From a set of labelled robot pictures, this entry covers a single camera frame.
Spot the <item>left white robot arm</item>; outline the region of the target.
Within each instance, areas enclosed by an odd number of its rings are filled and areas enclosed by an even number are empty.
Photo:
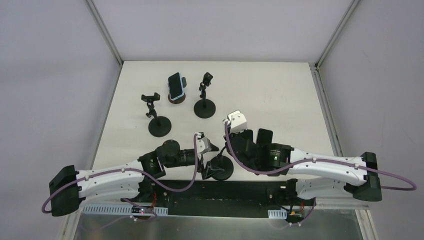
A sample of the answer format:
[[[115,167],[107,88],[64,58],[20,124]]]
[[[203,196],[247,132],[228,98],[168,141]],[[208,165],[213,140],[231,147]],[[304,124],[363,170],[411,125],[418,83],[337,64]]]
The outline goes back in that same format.
[[[216,160],[203,162],[205,153],[217,151],[219,148],[208,138],[195,136],[192,149],[181,149],[176,140],[170,139],[154,151],[116,167],[76,170],[74,165],[68,165],[49,182],[50,195],[41,211],[61,217],[78,210],[84,201],[137,198],[144,203],[153,195],[153,189],[143,183],[148,181],[169,192],[185,192],[194,184],[197,174],[206,180],[225,171]],[[183,188],[172,188],[158,180],[166,175],[166,168],[187,166],[194,166],[194,173]]]

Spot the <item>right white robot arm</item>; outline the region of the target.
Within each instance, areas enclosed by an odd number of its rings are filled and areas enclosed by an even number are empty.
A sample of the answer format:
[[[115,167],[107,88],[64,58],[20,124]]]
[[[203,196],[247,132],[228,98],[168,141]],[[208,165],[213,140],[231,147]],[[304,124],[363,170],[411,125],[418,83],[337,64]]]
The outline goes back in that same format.
[[[322,155],[286,144],[272,142],[272,131],[259,129],[256,141],[250,129],[226,132],[228,153],[245,170],[269,177],[309,175],[311,179],[286,181],[284,200],[296,205],[317,197],[352,197],[365,202],[380,202],[382,186],[377,156]]]

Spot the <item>black phone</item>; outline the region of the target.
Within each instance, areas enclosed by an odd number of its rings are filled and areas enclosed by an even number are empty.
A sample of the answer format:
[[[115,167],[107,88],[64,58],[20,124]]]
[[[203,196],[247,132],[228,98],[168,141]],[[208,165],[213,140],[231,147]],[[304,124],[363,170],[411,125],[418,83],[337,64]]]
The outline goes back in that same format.
[[[254,138],[254,133],[251,129],[247,129],[243,132],[243,138],[248,139],[248,140],[253,140]]]
[[[266,146],[272,143],[273,131],[259,128],[256,137],[256,144],[259,146]]]

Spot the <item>black round-base phone stand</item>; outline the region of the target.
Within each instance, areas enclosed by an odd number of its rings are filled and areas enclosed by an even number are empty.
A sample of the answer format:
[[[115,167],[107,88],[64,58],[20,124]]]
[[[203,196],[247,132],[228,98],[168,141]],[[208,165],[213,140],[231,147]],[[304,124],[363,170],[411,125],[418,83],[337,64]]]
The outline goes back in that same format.
[[[209,72],[206,72],[203,75],[202,82],[199,84],[200,100],[195,103],[193,111],[195,115],[201,119],[208,119],[216,112],[215,103],[212,100],[207,99],[206,93],[206,89],[211,85],[212,79],[213,76]]]

